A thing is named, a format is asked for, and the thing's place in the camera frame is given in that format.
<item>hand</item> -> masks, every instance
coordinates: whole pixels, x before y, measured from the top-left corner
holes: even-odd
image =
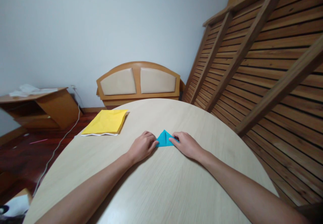
[[[195,139],[186,132],[174,132],[173,137],[178,138],[177,142],[174,138],[169,138],[171,143],[178,148],[186,157],[193,158],[198,161],[199,157],[205,151]]]
[[[150,155],[157,144],[158,141],[156,141],[155,135],[151,132],[145,131],[136,138],[127,154],[133,161],[133,164],[135,164]]]

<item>white paper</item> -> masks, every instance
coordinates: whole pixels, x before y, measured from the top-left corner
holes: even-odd
[[[23,215],[29,209],[28,195],[22,195],[12,198],[5,205],[9,206],[9,210],[3,214],[4,216],[15,217]]]
[[[110,136],[117,136],[118,134],[112,134],[112,133],[102,133],[102,134],[83,134],[81,137],[86,137],[86,136],[103,136],[103,135],[110,135]]]
[[[21,91],[15,90],[14,92],[9,93],[11,97],[27,97],[29,95],[40,95],[40,94],[47,94],[58,91],[57,88],[45,88],[39,89],[30,84],[23,84],[19,86]]]

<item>pink object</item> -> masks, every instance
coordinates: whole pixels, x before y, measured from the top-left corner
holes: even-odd
[[[36,142],[32,142],[32,143],[29,143],[29,144],[33,144],[33,143],[37,143],[37,142],[43,142],[43,141],[46,141],[48,139],[44,139],[44,140],[40,140],[40,141],[36,141]]]

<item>forearm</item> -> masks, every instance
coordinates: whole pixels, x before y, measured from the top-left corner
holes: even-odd
[[[292,207],[210,152],[204,150],[197,161],[214,176],[253,224],[307,223],[307,220]]]
[[[76,187],[36,223],[86,223],[132,165],[131,159],[122,155]]]

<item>light wood table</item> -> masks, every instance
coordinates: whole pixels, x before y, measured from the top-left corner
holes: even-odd
[[[130,111],[120,135],[77,135],[48,171],[25,224],[34,223],[75,187],[115,161],[145,130],[156,137],[164,129],[171,134],[188,132],[203,148],[278,196],[247,145],[210,113],[168,99],[134,101],[116,109]],[[157,148],[145,162],[131,168],[89,222],[249,223],[215,179],[176,147]]]

